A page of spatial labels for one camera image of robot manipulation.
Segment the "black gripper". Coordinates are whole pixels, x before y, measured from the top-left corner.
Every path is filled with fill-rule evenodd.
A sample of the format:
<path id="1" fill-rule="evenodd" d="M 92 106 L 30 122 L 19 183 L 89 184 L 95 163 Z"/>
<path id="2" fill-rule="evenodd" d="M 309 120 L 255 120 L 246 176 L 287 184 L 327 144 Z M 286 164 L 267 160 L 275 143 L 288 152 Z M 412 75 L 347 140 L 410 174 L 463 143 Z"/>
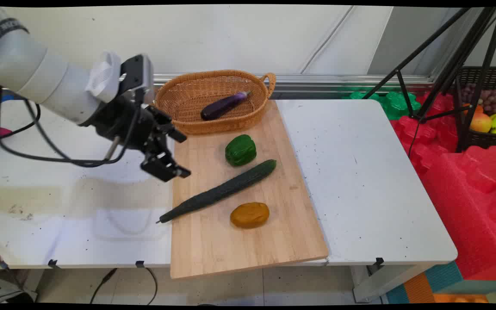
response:
<path id="1" fill-rule="evenodd" d="M 94 126 L 99 136 L 109 140 L 118 136 L 120 145 L 143 152 L 140 168 L 163 182 L 191 175 L 176 163 L 167 147 L 167 137 L 183 143 L 187 136 L 174 126 L 171 116 L 152 105 L 144 108 L 120 96 L 100 104 L 81 126 Z"/>

